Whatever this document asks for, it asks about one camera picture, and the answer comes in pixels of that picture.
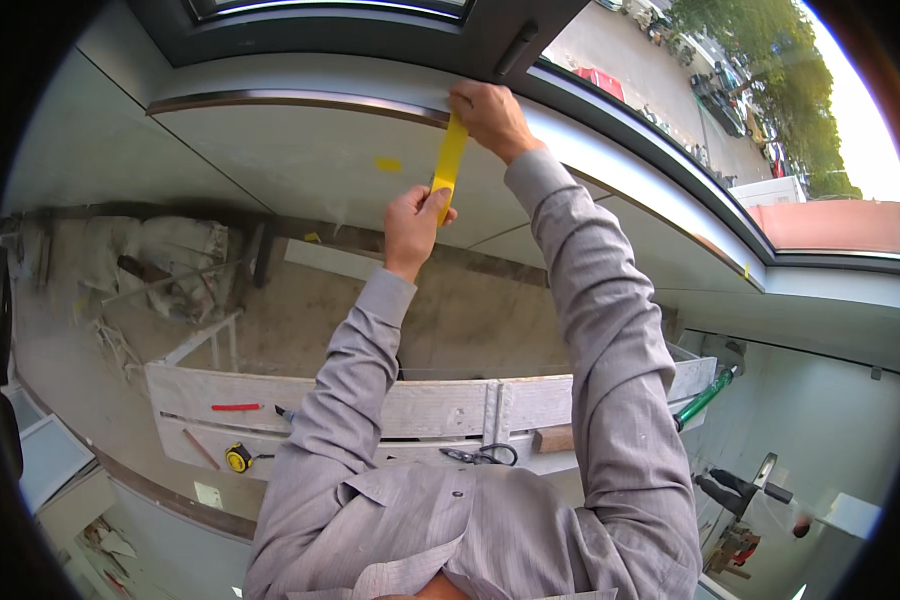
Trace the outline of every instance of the gray striped shirt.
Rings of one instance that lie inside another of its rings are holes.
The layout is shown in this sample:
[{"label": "gray striped shirt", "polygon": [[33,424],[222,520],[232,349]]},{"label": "gray striped shirt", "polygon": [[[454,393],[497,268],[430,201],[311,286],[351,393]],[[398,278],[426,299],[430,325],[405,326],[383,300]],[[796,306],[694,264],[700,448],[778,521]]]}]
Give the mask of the gray striped shirt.
[{"label": "gray striped shirt", "polygon": [[376,467],[417,291],[377,270],[275,458],[245,598],[415,594],[441,570],[480,599],[693,596],[701,556],[654,287],[617,219],[549,150],[518,157],[504,181],[530,216],[569,347],[584,506],[518,467]]}]

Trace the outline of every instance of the red pencil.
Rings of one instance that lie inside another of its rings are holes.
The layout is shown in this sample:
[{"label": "red pencil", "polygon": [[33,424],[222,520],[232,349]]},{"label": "red pencil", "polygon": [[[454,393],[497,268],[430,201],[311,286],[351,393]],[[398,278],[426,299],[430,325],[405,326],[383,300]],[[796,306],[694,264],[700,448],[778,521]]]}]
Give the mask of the red pencil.
[{"label": "red pencil", "polygon": [[215,411],[255,411],[263,407],[263,404],[214,404],[210,408]]}]

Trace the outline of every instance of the street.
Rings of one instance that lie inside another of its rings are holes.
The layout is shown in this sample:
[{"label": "street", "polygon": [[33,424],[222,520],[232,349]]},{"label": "street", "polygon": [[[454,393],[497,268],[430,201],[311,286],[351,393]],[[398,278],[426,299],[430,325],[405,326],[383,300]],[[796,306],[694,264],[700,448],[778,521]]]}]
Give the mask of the street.
[{"label": "street", "polygon": [[665,46],[648,40],[632,14],[591,2],[556,37],[546,54],[570,71],[595,67],[617,79],[629,106],[636,110],[646,106],[669,124],[670,136],[681,146],[705,147],[710,166],[724,176],[736,176],[735,185],[772,178],[770,165],[754,141],[727,134],[690,90],[690,75],[707,63],[697,56],[690,67],[680,66]]}]

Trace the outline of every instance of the sky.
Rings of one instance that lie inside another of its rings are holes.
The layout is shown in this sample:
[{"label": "sky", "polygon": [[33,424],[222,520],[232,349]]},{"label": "sky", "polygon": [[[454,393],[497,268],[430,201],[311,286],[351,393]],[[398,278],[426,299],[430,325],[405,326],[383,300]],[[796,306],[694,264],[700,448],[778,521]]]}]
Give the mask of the sky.
[{"label": "sky", "polygon": [[900,202],[900,161],[883,117],[827,28],[807,13],[816,49],[833,75],[830,112],[837,119],[840,156],[850,183],[867,200]]}]

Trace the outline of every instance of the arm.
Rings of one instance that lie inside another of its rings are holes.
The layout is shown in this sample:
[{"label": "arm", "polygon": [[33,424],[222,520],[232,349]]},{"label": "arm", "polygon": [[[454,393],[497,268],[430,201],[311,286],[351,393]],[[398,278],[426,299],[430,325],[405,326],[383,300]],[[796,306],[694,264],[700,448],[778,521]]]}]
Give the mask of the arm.
[{"label": "arm", "polygon": [[[414,280],[437,239],[449,195],[419,185],[384,216],[384,268],[375,270],[327,345],[316,387],[303,399],[293,432],[276,453],[250,551],[244,592],[262,597],[274,575],[297,558],[341,505],[336,490],[374,469],[380,411],[394,385],[400,326],[417,292]],[[444,225],[457,216],[451,208]]]},{"label": "arm", "polygon": [[504,87],[465,81],[451,104],[509,167],[504,181],[543,252],[574,375],[573,430],[585,507],[624,572],[621,597],[692,594],[701,569],[684,445],[667,409],[674,363],[653,284],[608,210],[540,140]]}]

